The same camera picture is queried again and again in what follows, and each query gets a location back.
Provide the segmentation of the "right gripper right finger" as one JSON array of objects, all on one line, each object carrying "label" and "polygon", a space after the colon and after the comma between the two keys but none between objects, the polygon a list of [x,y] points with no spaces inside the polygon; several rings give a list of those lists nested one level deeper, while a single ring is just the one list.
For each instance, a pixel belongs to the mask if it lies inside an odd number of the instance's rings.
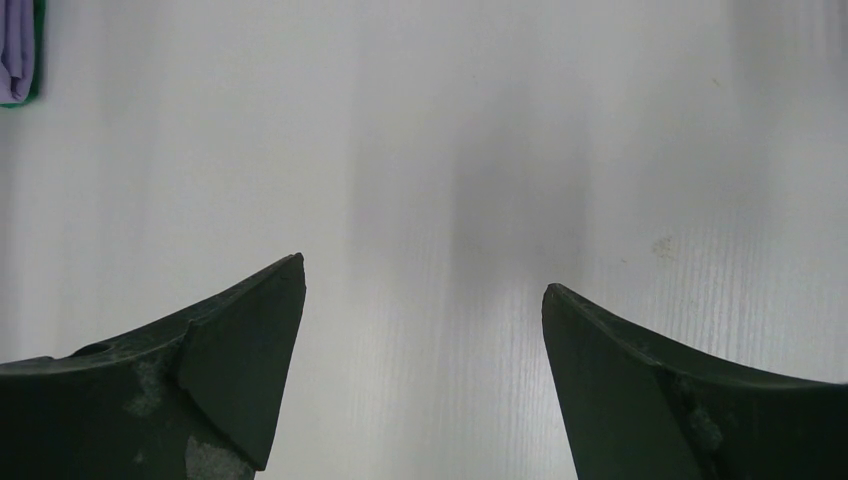
[{"label": "right gripper right finger", "polygon": [[560,285],[543,337],[582,479],[843,479],[847,388],[733,363]]}]

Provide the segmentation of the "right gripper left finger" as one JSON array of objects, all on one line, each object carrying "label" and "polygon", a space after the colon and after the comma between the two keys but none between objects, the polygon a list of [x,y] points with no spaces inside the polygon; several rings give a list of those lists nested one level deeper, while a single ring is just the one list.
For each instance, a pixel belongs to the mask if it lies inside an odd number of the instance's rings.
[{"label": "right gripper left finger", "polygon": [[1,367],[5,479],[251,479],[269,461],[304,258],[64,358]]}]

